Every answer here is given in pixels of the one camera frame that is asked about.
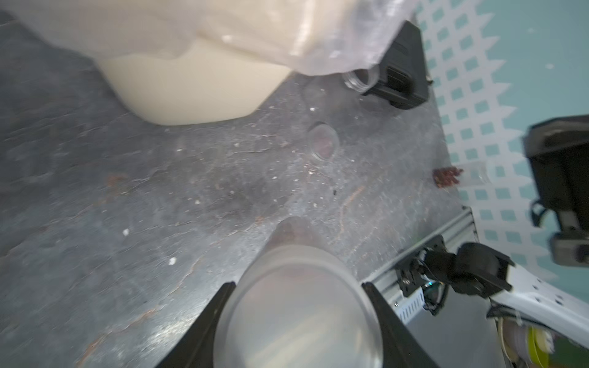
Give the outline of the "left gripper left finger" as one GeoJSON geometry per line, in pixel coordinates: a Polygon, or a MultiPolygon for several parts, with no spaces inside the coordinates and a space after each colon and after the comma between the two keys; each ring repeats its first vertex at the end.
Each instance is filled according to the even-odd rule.
{"type": "Polygon", "coordinates": [[[213,351],[216,328],[222,310],[236,289],[235,282],[223,284],[176,346],[156,365],[157,368],[214,367],[213,351]]]}

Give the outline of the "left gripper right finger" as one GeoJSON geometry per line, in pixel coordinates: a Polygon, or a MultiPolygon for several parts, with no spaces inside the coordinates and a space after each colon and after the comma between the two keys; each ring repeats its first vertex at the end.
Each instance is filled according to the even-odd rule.
{"type": "Polygon", "coordinates": [[[423,349],[380,291],[371,282],[362,285],[376,311],[383,340],[384,368],[439,368],[423,349]]]}

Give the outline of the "clear plastic jar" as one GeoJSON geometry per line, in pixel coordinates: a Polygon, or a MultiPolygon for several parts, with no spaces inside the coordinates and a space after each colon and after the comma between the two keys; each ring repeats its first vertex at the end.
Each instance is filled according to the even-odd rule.
{"type": "Polygon", "coordinates": [[[380,67],[376,64],[368,69],[345,72],[342,74],[342,78],[349,89],[365,94],[379,81],[380,67]]]}
{"type": "Polygon", "coordinates": [[[215,367],[381,367],[377,313],[311,222],[277,225],[222,309],[215,367]]]}

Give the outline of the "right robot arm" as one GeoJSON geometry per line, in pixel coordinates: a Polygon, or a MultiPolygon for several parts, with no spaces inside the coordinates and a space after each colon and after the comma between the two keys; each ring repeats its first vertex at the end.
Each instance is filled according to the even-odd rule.
{"type": "MultiPolygon", "coordinates": [[[[538,199],[530,205],[534,227],[547,212],[555,213],[559,230],[550,238],[556,265],[588,267],[588,117],[557,117],[532,126],[523,139],[538,199]]],[[[489,246],[466,242],[454,253],[443,237],[408,254],[394,265],[404,296],[438,282],[458,294],[494,304],[489,317],[535,324],[544,331],[588,347],[588,305],[518,266],[489,246]]]]}

